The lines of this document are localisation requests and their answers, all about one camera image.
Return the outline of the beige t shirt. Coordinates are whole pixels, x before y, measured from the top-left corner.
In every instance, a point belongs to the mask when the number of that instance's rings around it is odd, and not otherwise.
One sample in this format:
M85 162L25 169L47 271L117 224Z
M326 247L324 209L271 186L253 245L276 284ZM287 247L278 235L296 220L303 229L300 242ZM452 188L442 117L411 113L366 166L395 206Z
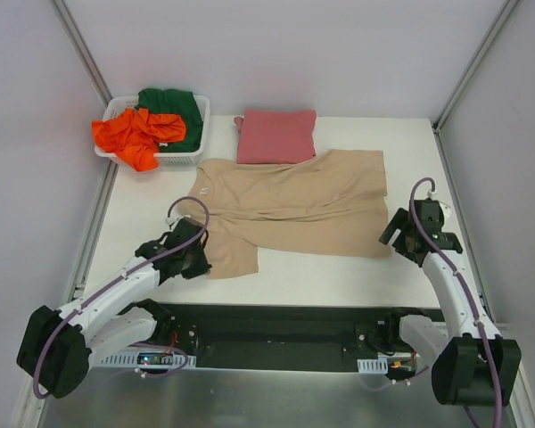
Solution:
M329 150L294 165L210 159L179 213L207 222L210 277L259 272L258 250L387 259L383 152Z

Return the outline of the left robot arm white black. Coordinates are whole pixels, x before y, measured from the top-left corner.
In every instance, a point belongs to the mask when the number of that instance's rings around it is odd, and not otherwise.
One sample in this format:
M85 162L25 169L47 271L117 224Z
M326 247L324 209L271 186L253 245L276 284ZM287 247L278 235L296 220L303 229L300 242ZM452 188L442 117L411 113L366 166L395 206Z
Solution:
M172 316L148 294L175 276L207 274L207 240L206 224L179 218L161 237L143 243L109 283L58 309L36 309L16 358L32 378L35 397L69 395L92 365L137 342L171 348Z

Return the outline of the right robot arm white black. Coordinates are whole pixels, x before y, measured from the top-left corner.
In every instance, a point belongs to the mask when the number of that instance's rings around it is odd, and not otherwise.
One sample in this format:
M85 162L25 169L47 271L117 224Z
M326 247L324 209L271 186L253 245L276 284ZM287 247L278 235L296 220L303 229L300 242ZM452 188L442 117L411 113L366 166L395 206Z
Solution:
M491 407L509 403L521 363L516 341L506 339L488 317L474 287L465 281L465 259L457 236L445 233L440 203L413 200L398 209L380 236L399 255L419 266L440 304L442 333L421 309L394 309L383 340L393 351L411 347L431 370L442 405Z

